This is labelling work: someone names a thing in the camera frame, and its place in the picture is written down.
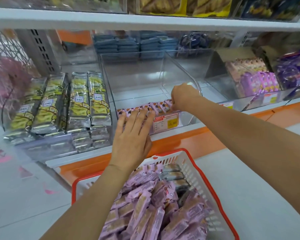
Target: red basket rim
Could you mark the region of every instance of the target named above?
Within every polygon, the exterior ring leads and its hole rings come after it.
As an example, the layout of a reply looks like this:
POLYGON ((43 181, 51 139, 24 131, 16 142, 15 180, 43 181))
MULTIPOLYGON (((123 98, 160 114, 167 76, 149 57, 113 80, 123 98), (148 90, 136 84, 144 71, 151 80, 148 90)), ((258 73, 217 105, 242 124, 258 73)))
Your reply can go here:
MULTIPOLYGON (((180 152, 180 151, 184 151, 192 165, 195 167, 195 169, 199 172, 200 176, 202 177, 204 183, 206 184, 206 186, 208 187, 212 197, 214 198, 214 200, 216 201, 216 204, 219 208, 219 211, 221 213, 221 215, 223 216, 225 222, 228 224, 230 230, 232 231, 232 234, 234 235, 234 239, 235 240, 240 240, 240 237, 237 233, 237 231, 235 230, 234 226, 232 225, 231 221, 229 220, 227 214, 224 212, 223 208, 222 208, 222 204, 220 202, 220 199, 218 197, 218 195, 216 194, 216 192, 214 191, 213 187, 211 186, 208 178, 206 177, 206 175, 202 172, 202 170, 196 165, 195 161, 192 159, 192 156, 190 155, 190 153, 188 152, 187 149, 185 148, 180 148, 180 149, 176 149, 176 150, 173 150, 173 151, 169 151, 169 152, 165 152, 165 153, 161 153, 161 154, 157 154, 157 155, 154 155, 152 157, 155 157, 155 156, 158 156, 158 157, 164 157, 164 156, 167 156, 167 155, 170 155, 172 153, 176 153, 176 152, 180 152)), ((77 184, 79 181, 81 180, 85 180, 85 179, 89 179, 89 178, 92 178, 92 177, 96 177, 96 176, 100 176, 101 174, 103 173, 103 171, 99 171, 99 172, 96 172, 96 173, 92 173, 92 174, 89 174, 87 176, 84 176, 84 177, 80 177, 80 178, 77 178, 73 184, 72 184, 72 195, 71 195, 71 204, 73 205, 75 202, 76 202, 76 188, 77 188, 77 184)))

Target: forearm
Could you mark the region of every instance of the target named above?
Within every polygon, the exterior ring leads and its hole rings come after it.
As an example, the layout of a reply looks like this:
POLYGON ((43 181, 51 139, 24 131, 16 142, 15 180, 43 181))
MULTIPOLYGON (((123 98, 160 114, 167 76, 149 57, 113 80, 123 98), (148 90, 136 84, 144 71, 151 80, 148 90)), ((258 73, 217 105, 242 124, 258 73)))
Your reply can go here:
POLYGON ((110 208, 129 174, 108 166, 92 187, 69 208, 40 240, 96 240, 110 208))
POLYGON ((189 112, 300 214, 300 136, 203 97, 189 112))

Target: white tile floor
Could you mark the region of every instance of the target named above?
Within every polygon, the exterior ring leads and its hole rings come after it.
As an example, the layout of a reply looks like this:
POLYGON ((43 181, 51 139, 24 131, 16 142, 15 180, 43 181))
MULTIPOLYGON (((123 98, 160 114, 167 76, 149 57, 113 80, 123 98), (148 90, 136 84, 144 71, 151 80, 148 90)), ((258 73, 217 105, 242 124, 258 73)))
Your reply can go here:
MULTIPOLYGON (((288 129, 300 134, 300 123, 288 129)), ((17 161, 10 160, 0 163, 0 240, 37 240, 70 207, 70 193, 61 187, 38 165, 34 163, 28 164, 24 165, 24 168, 27 169, 30 174, 21 170, 17 161)), ((218 182, 218 179, 213 176, 213 172, 209 174, 205 169, 203 169, 203 171, 207 174, 208 179, 214 179, 215 185, 222 184, 222 182, 218 182)), ((235 183, 239 184, 240 181, 243 180, 244 175, 242 173, 234 174, 231 175, 231 177, 234 182, 236 181, 235 183)), ((260 187, 257 181, 251 183, 257 189, 260 187)), ((265 211, 271 211, 271 206, 280 204, 283 207, 282 212, 280 214, 271 212, 271 219, 280 220, 280 218, 287 216, 288 219, 285 223, 288 225, 284 227, 278 226, 276 230, 273 229, 276 223, 263 218, 263 211, 259 211, 259 209, 240 210, 241 206, 244 206, 245 209, 253 209, 252 205, 245 203, 247 200, 251 201, 252 199, 248 199, 245 194, 236 195, 233 201, 239 202, 236 204, 238 208, 227 209, 225 207, 225 210, 228 212, 230 219, 238 230, 241 239, 300 239, 300 217, 298 218, 296 212, 293 211, 287 202, 280 199, 278 193, 269 190, 269 188, 266 188, 260 191, 264 194, 263 198, 265 199, 268 194, 271 194, 279 199, 279 201, 271 200, 268 207, 265 208, 265 211), (238 214, 247 218, 256 216, 256 219, 262 219, 266 222, 263 226, 268 225, 268 227, 261 229, 259 222, 253 225, 243 225, 242 222, 234 219, 234 216, 238 214)), ((228 193, 225 191, 224 194, 228 195, 224 196, 222 192, 217 191, 217 194, 220 194, 219 197, 221 201, 226 197, 232 197, 231 193, 228 193)))

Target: floor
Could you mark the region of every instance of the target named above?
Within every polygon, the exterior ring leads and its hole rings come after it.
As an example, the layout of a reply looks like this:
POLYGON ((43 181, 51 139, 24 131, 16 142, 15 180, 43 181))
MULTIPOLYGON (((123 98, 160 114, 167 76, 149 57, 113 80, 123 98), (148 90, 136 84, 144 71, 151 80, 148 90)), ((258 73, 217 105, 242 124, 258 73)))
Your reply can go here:
MULTIPOLYGON (((288 129, 300 134, 300 123, 288 129)), ((197 164, 215 188, 242 240, 300 239, 300 216, 266 182, 250 172, 249 168, 244 168, 246 166, 227 149, 207 155, 204 159, 199 159, 197 164), (223 158, 231 158, 234 162, 233 165, 223 164, 218 168, 231 176, 232 180, 227 182, 222 181, 216 171, 211 170, 215 159, 223 158), (234 165, 243 167, 244 172, 249 175, 245 175, 243 171, 236 172, 234 165), (227 191, 229 184, 238 185, 247 176, 251 177, 251 187, 242 187, 240 195, 227 191), (230 207, 225 203, 227 198, 233 199, 235 204, 230 207), (261 200, 251 205, 256 199, 261 200), (281 207, 279 213, 273 210, 275 207, 281 207), (240 221, 238 215, 251 219, 252 222, 248 224, 240 221)), ((71 194, 38 165, 20 165, 4 152, 0 153, 0 240, 39 239, 70 207, 70 203, 71 194)))

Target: hand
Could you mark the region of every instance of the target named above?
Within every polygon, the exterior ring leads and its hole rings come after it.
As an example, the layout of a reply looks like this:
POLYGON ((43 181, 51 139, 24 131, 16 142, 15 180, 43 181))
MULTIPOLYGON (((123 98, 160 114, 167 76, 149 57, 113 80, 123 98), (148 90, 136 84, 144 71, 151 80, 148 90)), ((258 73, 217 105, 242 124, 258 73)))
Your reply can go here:
POLYGON ((187 111, 189 103, 194 99, 201 97, 200 92, 191 85, 183 83, 179 86, 174 86, 171 92, 172 110, 187 111))
POLYGON ((156 114, 151 111, 141 128, 147 112, 147 109, 142 109, 138 115, 139 110, 132 111, 124 131, 126 114, 123 113, 118 120, 109 165, 115 166, 127 176, 142 163, 152 147, 149 131, 156 114))

